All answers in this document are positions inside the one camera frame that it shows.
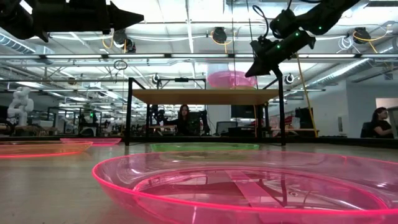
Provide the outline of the black aluminium table frame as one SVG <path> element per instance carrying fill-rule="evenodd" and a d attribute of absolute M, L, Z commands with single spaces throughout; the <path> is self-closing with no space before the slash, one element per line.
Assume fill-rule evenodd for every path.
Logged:
<path fill-rule="evenodd" d="M 233 142 L 233 143 L 261 143 L 261 144 L 337 144 L 344 146 L 378 147 L 398 149 L 398 139 L 378 138 L 247 138 L 247 137 L 215 137 L 215 136 L 152 136 L 122 138 L 122 142 Z"/>

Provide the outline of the grey monitor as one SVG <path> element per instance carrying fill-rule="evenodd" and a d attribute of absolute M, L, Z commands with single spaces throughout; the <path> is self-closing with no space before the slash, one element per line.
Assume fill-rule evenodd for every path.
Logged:
<path fill-rule="evenodd" d="M 395 139 L 398 139 L 398 106 L 387 109 L 392 133 Z"/>

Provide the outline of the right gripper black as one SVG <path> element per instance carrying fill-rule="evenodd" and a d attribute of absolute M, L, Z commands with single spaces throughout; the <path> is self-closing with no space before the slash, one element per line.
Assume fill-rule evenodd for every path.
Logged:
<path fill-rule="evenodd" d="M 293 31 L 286 38 L 274 41 L 260 36 L 250 43 L 254 51 L 254 61 L 245 77 L 269 75 L 279 68 L 281 62 L 290 59 L 305 46 L 313 49 L 315 42 L 316 38 L 309 36 L 304 30 Z"/>

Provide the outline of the orange translucent plastic plate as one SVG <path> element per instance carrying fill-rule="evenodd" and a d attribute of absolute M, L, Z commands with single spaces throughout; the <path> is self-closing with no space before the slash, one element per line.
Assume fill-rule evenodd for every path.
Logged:
<path fill-rule="evenodd" d="M 0 159 L 22 159 L 80 154 L 92 141 L 2 141 Z"/>

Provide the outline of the black monitor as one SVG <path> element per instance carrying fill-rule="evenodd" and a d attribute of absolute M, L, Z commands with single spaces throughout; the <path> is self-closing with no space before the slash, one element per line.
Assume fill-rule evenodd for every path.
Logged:
<path fill-rule="evenodd" d="M 232 118 L 252 118 L 256 117 L 255 105 L 231 105 Z"/>

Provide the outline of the person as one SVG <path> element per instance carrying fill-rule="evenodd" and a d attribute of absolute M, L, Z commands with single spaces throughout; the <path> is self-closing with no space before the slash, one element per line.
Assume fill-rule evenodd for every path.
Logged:
<path fill-rule="evenodd" d="M 201 134 L 200 121 L 204 122 L 206 111 L 191 114 L 188 105 L 181 105 L 177 119 L 164 120 L 165 125 L 174 125 L 179 136 L 199 136 Z"/>
<path fill-rule="evenodd" d="M 388 112 L 385 107 L 374 110 L 371 120 L 371 131 L 374 138 L 393 139 L 392 126 L 387 121 Z"/>

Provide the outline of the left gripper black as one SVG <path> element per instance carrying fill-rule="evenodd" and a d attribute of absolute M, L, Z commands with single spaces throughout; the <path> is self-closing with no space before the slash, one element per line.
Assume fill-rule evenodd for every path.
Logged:
<path fill-rule="evenodd" d="M 44 42 L 50 32 L 95 32 L 109 34 L 144 20 L 142 14 L 119 9 L 106 0 L 35 0 L 33 31 Z"/>

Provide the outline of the wooden shelf black metal frame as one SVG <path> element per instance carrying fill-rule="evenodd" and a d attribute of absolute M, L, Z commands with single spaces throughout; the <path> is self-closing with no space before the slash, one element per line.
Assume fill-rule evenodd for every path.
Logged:
<path fill-rule="evenodd" d="M 131 142 L 132 97 L 147 105 L 264 105 L 279 97 L 280 125 L 285 125 L 283 84 L 278 89 L 145 89 L 135 78 L 128 79 L 125 145 Z"/>

